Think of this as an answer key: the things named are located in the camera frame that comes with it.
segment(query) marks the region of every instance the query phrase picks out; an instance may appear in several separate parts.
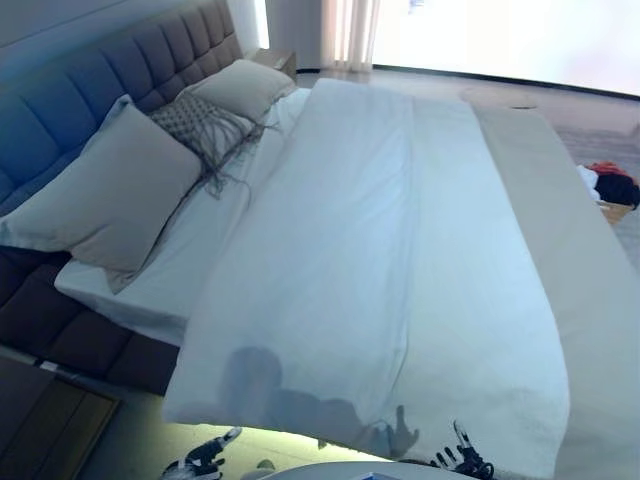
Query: white curtain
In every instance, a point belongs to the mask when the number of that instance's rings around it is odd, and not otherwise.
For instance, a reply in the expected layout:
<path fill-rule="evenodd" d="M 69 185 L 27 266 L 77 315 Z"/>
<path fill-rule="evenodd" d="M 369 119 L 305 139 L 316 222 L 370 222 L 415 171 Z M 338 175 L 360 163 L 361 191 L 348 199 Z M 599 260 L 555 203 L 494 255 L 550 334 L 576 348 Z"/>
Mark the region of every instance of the white curtain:
<path fill-rule="evenodd" d="M 323 0 L 323 67 L 371 70 L 381 0 Z"/>

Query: gray headboard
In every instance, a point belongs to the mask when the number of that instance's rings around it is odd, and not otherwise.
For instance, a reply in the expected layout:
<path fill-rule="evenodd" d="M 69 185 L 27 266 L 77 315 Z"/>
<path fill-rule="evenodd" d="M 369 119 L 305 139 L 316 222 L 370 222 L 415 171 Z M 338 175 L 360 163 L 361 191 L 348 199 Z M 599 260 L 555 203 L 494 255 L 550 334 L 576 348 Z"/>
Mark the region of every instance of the gray headboard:
<path fill-rule="evenodd" d="M 224 0 L 138 24 L 60 60 L 0 97 L 0 215 L 16 208 L 75 159 L 125 93 L 143 111 L 240 58 Z"/>

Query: bright light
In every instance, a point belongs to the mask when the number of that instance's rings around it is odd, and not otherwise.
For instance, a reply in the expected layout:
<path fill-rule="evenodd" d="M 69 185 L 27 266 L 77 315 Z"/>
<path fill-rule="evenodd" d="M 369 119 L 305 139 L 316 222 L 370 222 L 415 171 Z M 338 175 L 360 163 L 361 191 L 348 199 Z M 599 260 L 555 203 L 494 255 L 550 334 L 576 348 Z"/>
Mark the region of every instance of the bright light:
<path fill-rule="evenodd" d="M 382 0 L 379 18 L 377 64 L 640 95 L 639 0 Z"/>
<path fill-rule="evenodd" d="M 267 0 L 253 0 L 258 27 L 258 46 L 269 48 L 269 25 L 267 24 Z"/>

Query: bed frame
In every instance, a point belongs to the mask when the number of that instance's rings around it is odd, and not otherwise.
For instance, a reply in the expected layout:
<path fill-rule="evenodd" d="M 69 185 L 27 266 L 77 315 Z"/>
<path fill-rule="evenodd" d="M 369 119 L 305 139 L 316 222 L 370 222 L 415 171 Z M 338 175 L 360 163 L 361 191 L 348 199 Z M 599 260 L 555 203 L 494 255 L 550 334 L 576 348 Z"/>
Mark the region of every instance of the bed frame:
<path fill-rule="evenodd" d="M 118 97 L 152 111 L 241 57 L 226 1 L 191 1 L 15 82 L 0 96 L 0 216 L 77 158 Z M 163 394 L 178 348 L 59 293 L 53 282 L 68 259 L 0 247 L 0 343 Z"/>

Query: white bedsheet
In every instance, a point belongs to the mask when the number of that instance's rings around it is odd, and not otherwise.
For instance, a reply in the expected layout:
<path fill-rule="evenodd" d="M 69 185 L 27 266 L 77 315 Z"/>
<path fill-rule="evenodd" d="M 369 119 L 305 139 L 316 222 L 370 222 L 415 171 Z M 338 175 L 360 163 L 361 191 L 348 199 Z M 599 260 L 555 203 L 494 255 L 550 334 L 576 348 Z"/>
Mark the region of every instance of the white bedsheet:
<path fill-rule="evenodd" d="M 252 204 L 277 167 L 284 140 L 308 95 L 309 90 L 299 89 L 277 102 L 266 117 L 266 124 L 276 128 L 267 129 L 257 146 L 228 165 L 228 173 L 251 185 Z M 60 271 L 55 286 L 119 325 L 179 346 L 202 285 L 249 200 L 247 187 L 233 181 L 220 200 L 204 188 L 195 192 L 163 235 L 149 265 L 117 295 L 102 269 L 75 260 Z"/>
<path fill-rule="evenodd" d="M 468 106 L 320 81 L 257 207 L 190 320 L 165 418 L 421 459 L 457 418 L 498 468 L 553 475 L 562 350 Z M 385 428 L 399 405 L 417 438 Z"/>

